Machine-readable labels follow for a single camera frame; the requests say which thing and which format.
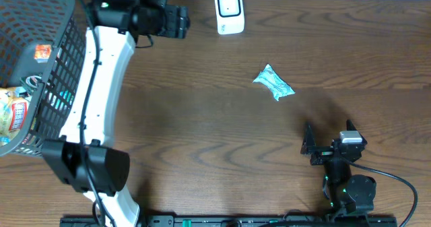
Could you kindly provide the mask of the dark green round-logo packet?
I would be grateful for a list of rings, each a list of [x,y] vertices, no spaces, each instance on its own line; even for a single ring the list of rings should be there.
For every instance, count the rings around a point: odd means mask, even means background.
[[[33,94],[33,92],[38,88],[38,84],[42,81],[41,74],[39,75],[29,75],[20,78],[20,83],[23,89],[28,94]]]

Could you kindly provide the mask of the mint green snack packet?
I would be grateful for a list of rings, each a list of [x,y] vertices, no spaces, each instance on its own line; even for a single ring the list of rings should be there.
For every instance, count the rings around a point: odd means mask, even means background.
[[[266,86],[273,94],[276,101],[279,101],[280,98],[295,94],[292,87],[274,71],[270,64],[266,64],[265,68],[260,71],[258,76],[253,80],[253,83],[260,83]]]

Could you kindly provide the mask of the white barcode scanner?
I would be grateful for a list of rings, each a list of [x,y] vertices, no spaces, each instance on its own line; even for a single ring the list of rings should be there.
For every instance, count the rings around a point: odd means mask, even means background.
[[[244,31],[243,0],[214,0],[217,31],[220,35],[239,34]]]

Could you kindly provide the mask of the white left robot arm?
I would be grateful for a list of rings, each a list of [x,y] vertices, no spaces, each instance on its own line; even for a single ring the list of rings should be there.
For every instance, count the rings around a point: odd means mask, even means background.
[[[114,117],[127,66],[140,36],[183,39],[186,7],[167,0],[91,0],[84,64],[71,111],[42,157],[58,179],[92,201],[97,226],[138,226],[141,208],[126,182],[128,153],[114,148]]]

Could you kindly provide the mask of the orange tissue pack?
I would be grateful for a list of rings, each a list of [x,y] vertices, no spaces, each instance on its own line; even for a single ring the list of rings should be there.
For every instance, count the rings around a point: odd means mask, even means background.
[[[47,63],[51,55],[52,47],[50,44],[37,44],[34,52],[34,59],[38,63]]]

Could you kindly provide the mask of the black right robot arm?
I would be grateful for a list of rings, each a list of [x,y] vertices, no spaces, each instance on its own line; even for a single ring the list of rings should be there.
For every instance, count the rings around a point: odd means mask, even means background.
[[[376,181],[351,171],[366,145],[367,141],[350,120],[346,121],[346,130],[340,131],[339,137],[328,146],[318,146],[311,125],[305,124],[300,153],[310,156],[312,166],[324,168],[323,192],[332,203],[335,218],[361,216],[374,209]]]

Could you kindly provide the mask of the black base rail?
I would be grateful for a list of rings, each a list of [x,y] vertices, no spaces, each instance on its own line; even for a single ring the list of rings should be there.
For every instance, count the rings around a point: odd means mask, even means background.
[[[137,221],[138,227],[277,227],[277,226],[369,226],[394,227],[394,217],[346,217],[324,220],[316,216],[290,214],[286,217],[250,216],[193,217],[193,216],[144,216]]]

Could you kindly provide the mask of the teal tissue pack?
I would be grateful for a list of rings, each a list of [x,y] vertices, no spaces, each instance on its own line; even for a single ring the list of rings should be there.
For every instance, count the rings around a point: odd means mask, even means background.
[[[59,92],[59,97],[55,96],[53,93],[49,93],[48,100],[50,101],[50,105],[56,110],[66,110],[73,104],[74,96],[71,92],[66,90]]]

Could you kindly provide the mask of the yellow snack bag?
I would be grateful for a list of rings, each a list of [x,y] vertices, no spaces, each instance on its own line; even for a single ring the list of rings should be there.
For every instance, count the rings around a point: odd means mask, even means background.
[[[1,88],[1,146],[21,131],[32,97],[23,87]]]

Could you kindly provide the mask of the grey plastic shopping basket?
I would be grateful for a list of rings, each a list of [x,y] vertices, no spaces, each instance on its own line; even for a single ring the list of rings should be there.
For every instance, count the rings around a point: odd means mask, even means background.
[[[24,126],[1,146],[1,155],[39,157],[46,139],[56,139],[71,106],[56,110],[48,94],[68,90],[75,97],[86,42],[73,19],[75,0],[1,0],[1,88],[20,87],[20,78],[41,74]],[[37,44],[50,44],[47,63],[34,59]]]

